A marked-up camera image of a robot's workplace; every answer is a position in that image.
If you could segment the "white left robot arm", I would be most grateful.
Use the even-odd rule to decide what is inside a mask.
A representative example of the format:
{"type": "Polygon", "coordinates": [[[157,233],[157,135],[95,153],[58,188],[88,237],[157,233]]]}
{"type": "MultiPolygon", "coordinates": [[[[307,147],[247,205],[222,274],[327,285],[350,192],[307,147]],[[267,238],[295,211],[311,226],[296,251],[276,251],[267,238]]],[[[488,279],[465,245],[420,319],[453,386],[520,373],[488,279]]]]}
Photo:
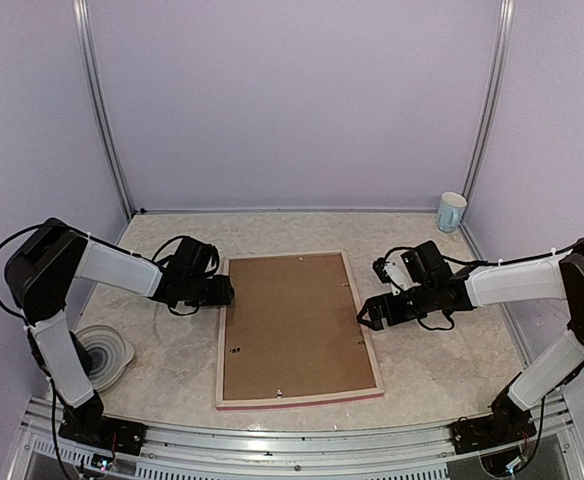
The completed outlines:
{"type": "Polygon", "coordinates": [[[67,321],[73,283],[88,280],[166,305],[199,310],[224,307],[235,293],[219,273],[220,257],[211,244],[179,236],[175,252],[148,259],[82,232],[58,218],[27,229],[27,240],[12,254],[4,278],[43,367],[63,402],[78,408],[71,424],[93,445],[112,434],[109,418],[94,407],[96,391],[74,346],[67,321]]]}

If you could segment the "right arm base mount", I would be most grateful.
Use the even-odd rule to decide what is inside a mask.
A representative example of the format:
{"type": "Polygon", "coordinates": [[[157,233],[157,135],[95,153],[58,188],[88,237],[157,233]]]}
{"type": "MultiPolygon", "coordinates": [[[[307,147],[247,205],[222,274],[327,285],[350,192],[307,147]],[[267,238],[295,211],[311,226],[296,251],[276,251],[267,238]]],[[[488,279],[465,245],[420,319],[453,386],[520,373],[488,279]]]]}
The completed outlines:
{"type": "Polygon", "coordinates": [[[490,405],[488,415],[459,419],[449,425],[457,455],[506,445],[537,434],[529,408],[521,409],[501,391],[490,405]]]}

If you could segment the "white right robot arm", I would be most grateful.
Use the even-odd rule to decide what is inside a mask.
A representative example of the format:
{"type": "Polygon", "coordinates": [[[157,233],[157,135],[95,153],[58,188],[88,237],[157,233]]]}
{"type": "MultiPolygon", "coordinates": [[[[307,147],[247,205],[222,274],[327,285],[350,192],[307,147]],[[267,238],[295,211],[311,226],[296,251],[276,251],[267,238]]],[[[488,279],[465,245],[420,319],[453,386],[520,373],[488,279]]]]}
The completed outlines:
{"type": "Polygon", "coordinates": [[[523,341],[534,359],[493,402],[483,433],[495,444],[507,442],[530,410],[555,388],[570,382],[584,366],[584,238],[559,250],[497,262],[461,262],[444,256],[432,241],[400,248],[400,265],[388,255],[373,268],[389,293],[368,298],[357,315],[374,331],[432,312],[450,319],[491,305],[503,305],[514,324],[523,319],[523,341]]]}

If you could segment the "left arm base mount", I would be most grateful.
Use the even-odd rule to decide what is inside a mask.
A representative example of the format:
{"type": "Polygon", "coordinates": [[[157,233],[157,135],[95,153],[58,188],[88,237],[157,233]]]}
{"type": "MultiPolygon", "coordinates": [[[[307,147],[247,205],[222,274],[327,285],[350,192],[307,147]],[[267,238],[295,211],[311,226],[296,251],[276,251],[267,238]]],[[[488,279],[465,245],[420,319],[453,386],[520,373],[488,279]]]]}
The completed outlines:
{"type": "Polygon", "coordinates": [[[139,456],[148,426],[136,421],[108,417],[103,411],[103,402],[96,391],[78,407],[63,404],[60,436],[82,445],[139,456]]]}

